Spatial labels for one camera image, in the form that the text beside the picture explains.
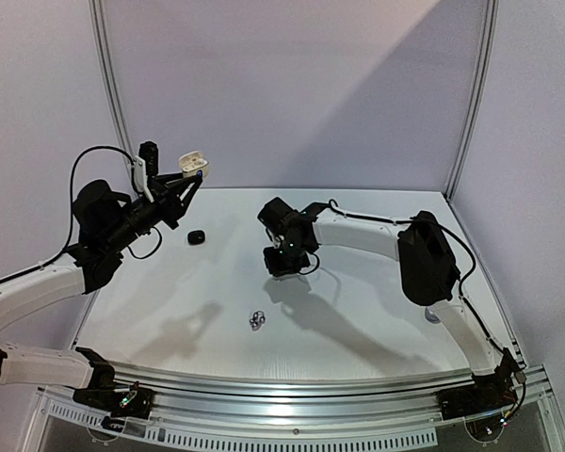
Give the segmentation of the white charging case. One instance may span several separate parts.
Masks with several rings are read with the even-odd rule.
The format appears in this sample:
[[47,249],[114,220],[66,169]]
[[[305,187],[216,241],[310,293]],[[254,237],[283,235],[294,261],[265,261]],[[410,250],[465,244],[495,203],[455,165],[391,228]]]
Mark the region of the white charging case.
[[180,156],[178,166],[184,179],[193,176],[206,178],[209,174],[209,162],[202,151],[192,151]]

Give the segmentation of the black charging case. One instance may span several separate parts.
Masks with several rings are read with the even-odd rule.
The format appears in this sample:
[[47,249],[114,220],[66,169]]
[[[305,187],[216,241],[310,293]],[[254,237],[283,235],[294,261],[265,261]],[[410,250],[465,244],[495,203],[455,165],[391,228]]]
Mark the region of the black charging case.
[[193,230],[187,233],[186,241],[190,246],[198,246],[206,240],[206,234],[203,230]]

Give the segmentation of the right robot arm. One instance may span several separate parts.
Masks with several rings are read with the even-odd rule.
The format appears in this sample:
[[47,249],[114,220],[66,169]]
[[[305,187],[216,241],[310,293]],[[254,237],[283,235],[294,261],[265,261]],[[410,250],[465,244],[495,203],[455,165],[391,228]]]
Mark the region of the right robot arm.
[[281,198],[257,215],[271,241],[263,251],[274,278],[306,276],[320,265],[322,247],[371,252],[398,263],[401,289],[413,304],[434,315],[460,347],[475,378],[468,402],[488,410],[505,392],[505,379],[519,370],[465,293],[449,242],[456,235],[429,211],[408,219],[377,218],[341,210],[335,201],[313,202],[296,210]]

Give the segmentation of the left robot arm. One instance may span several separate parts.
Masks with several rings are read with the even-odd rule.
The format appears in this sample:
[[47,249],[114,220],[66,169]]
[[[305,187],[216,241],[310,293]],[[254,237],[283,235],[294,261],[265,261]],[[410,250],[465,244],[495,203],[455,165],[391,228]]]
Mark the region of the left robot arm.
[[[136,200],[115,192],[107,181],[84,186],[73,202],[79,225],[77,243],[57,258],[0,280],[0,331],[58,301],[105,287],[123,259],[123,251],[158,223],[171,229],[186,214],[205,170],[154,176]],[[0,385],[55,384],[84,390],[102,409],[121,401],[112,365],[91,349],[16,348],[0,343]]]

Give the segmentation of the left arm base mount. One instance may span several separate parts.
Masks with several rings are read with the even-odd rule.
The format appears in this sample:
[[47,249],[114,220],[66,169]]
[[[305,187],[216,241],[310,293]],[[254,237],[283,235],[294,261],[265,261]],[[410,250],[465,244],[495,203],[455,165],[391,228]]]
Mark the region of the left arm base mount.
[[111,419],[148,420],[156,392],[138,381],[121,385],[113,381],[94,381],[88,387],[75,389],[73,401],[86,407],[108,412]]

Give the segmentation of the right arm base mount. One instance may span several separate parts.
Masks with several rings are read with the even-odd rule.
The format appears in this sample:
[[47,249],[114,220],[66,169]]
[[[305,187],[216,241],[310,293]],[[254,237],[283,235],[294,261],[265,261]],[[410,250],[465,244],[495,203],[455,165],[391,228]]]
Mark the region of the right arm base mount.
[[511,374],[475,376],[471,384],[435,393],[444,420],[494,412],[517,402]]

